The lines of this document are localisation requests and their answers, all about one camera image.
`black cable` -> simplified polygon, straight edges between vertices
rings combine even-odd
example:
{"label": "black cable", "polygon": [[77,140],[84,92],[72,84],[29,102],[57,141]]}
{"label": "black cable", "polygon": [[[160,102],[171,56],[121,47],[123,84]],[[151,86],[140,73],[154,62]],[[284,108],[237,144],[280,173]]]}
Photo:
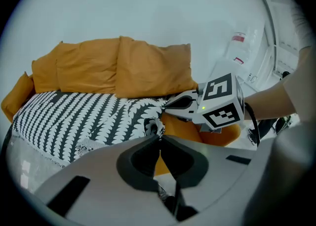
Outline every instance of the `black cable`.
{"label": "black cable", "polygon": [[254,114],[251,106],[248,103],[246,103],[246,102],[245,102],[245,109],[249,113],[250,118],[251,118],[251,120],[253,122],[254,133],[255,133],[255,136],[256,136],[256,144],[257,144],[257,147],[258,147],[259,144],[260,144],[260,135],[259,135],[259,128],[258,128],[258,124],[257,124],[257,120],[256,120],[256,117],[255,117],[255,114]]}

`red label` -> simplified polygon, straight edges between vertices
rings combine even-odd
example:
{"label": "red label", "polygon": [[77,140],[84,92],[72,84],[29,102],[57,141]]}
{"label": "red label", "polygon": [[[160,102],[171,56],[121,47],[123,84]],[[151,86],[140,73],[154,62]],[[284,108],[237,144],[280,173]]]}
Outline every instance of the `red label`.
{"label": "red label", "polygon": [[243,61],[242,61],[241,59],[239,59],[238,57],[236,57],[236,58],[234,59],[234,61],[239,62],[240,64],[243,64]]}
{"label": "red label", "polygon": [[245,37],[239,36],[239,35],[235,35],[235,36],[233,36],[233,38],[232,38],[233,41],[238,41],[238,42],[243,42],[244,39],[245,39]]}

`black slot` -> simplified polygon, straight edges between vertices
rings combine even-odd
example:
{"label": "black slot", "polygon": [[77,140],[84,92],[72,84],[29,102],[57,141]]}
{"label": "black slot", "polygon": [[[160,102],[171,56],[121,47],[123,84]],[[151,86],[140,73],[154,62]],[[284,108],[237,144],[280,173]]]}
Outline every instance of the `black slot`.
{"label": "black slot", "polygon": [[249,158],[238,157],[238,156],[234,156],[234,155],[230,155],[226,159],[230,160],[230,161],[234,161],[236,163],[244,164],[244,165],[248,165],[251,161],[251,159],[249,159]]}
{"label": "black slot", "polygon": [[52,211],[65,216],[90,179],[82,176],[75,176],[47,205]]}

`orange cushion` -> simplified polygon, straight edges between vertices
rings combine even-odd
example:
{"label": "orange cushion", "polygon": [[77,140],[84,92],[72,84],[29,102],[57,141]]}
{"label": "orange cushion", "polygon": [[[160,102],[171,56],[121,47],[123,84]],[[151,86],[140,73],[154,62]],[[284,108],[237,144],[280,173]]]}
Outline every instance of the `orange cushion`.
{"label": "orange cushion", "polygon": [[[195,128],[193,122],[183,122],[180,121],[177,117],[163,113],[161,117],[166,130],[165,135],[173,135],[182,139],[187,139],[191,141],[202,142],[198,131]],[[164,163],[161,156],[159,156],[155,168],[155,176],[169,173],[169,169]]]}
{"label": "orange cushion", "polygon": [[27,100],[34,88],[33,80],[26,72],[19,78],[12,91],[3,99],[1,109],[10,122],[13,122],[13,116]]}
{"label": "orange cushion", "polygon": [[221,134],[200,132],[199,136],[203,143],[224,147],[240,136],[240,127],[238,124],[234,124],[222,128]]}
{"label": "orange cushion", "polygon": [[62,44],[63,42],[60,42],[50,53],[32,62],[36,93],[60,89],[56,63]]}
{"label": "orange cushion", "polygon": [[162,96],[196,89],[190,61],[190,44],[158,47],[121,37],[116,96]]}
{"label": "orange cushion", "polygon": [[57,60],[62,92],[114,93],[119,38],[63,44]]}

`patterned throw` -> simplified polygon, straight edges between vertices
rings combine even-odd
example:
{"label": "patterned throw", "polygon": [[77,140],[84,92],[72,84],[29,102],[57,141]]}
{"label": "patterned throw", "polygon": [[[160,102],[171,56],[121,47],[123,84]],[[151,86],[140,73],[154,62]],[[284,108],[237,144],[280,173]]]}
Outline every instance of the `patterned throw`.
{"label": "patterned throw", "polygon": [[39,151],[71,163],[82,155],[78,145],[84,140],[102,147],[153,133],[162,135],[159,118],[166,103],[166,97],[127,99],[114,94],[44,92],[18,111],[13,129]]}

